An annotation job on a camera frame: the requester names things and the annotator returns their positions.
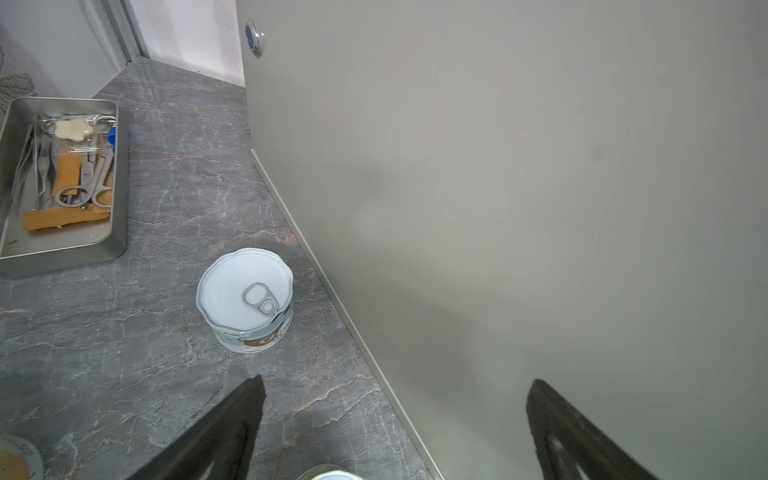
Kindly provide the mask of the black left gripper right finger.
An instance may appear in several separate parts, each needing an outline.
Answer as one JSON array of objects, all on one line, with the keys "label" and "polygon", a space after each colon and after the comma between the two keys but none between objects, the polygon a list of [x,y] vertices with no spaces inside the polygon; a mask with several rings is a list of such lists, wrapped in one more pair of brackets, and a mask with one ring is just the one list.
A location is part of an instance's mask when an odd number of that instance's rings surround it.
[{"label": "black left gripper right finger", "polygon": [[542,379],[526,413],[545,479],[652,479],[654,475]]}]

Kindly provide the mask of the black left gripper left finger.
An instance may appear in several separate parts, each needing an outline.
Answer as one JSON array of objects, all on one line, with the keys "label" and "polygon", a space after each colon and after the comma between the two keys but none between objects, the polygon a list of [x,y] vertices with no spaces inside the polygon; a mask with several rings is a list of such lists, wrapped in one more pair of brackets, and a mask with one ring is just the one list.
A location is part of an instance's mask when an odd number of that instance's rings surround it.
[{"label": "black left gripper left finger", "polygon": [[245,479],[266,390],[257,375],[241,383],[133,479]]}]

